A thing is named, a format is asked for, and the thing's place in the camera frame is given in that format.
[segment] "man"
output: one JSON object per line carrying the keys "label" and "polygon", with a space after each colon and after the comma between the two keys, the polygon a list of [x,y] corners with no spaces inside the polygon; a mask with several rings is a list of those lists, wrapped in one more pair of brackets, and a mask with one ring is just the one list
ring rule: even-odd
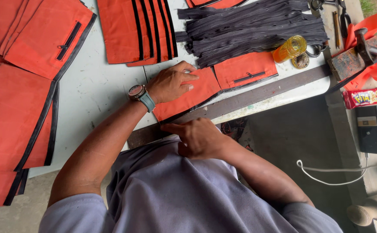
{"label": "man", "polygon": [[[98,125],[57,175],[39,232],[342,232],[290,177],[209,119],[163,125],[179,138],[118,155],[147,110],[195,88],[189,82],[201,77],[186,73],[194,70],[183,61],[146,91],[130,90],[137,100]],[[110,168],[107,210],[101,182]]]}

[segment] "wristwatch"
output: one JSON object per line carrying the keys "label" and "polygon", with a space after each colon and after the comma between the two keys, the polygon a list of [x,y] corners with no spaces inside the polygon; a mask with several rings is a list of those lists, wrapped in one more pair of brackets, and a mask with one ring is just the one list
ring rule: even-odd
{"label": "wristwatch", "polygon": [[151,112],[155,108],[155,103],[147,92],[145,85],[135,85],[128,91],[131,100],[141,101]]}

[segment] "snack package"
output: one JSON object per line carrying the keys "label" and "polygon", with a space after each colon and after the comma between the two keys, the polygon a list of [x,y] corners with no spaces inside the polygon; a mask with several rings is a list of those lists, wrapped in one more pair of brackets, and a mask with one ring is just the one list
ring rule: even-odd
{"label": "snack package", "polygon": [[344,97],[344,102],[347,109],[377,104],[377,88],[368,90],[344,91],[342,95]]}

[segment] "white table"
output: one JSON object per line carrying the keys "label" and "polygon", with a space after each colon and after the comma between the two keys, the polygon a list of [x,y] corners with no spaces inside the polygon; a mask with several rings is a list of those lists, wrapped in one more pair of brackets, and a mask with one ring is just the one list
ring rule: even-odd
{"label": "white table", "polygon": [[[83,2],[99,15],[96,0],[83,0]],[[185,20],[178,19],[177,9],[187,8],[185,0],[170,0],[169,5],[175,30],[184,30]],[[61,169],[92,129],[127,101],[127,93],[132,86],[146,84],[147,80],[154,77],[160,70],[183,60],[196,66],[197,58],[185,51],[183,43],[178,43],[178,54],[179,57],[171,61],[144,67],[129,68],[124,64],[109,65],[98,17],[81,50],[60,81],[58,127],[52,164],[46,167],[31,168],[29,177]],[[294,68],[290,61],[277,64],[278,77],[242,90],[225,93],[209,104],[323,64],[325,64],[323,55],[318,58],[311,58],[309,66],[303,70]],[[217,124],[310,98],[326,92],[329,86],[329,77],[325,77],[213,119],[213,122]],[[135,130],[155,123],[157,123],[157,120],[154,114],[147,113],[135,127]],[[128,149],[127,144],[125,144],[123,150],[126,149]]]}

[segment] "scissors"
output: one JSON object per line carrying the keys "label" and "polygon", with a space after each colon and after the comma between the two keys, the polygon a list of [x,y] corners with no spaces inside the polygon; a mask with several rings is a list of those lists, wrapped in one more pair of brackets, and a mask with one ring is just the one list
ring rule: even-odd
{"label": "scissors", "polygon": [[336,0],[336,1],[331,1],[331,0],[312,0],[310,3],[310,7],[313,10],[323,10],[322,5],[323,4],[330,4],[330,5],[335,5],[338,7],[342,7],[342,13],[339,17],[341,21],[341,35],[342,37],[347,37],[348,36],[348,25],[351,24],[351,18],[348,13],[346,13],[346,5],[345,5],[345,0]]}

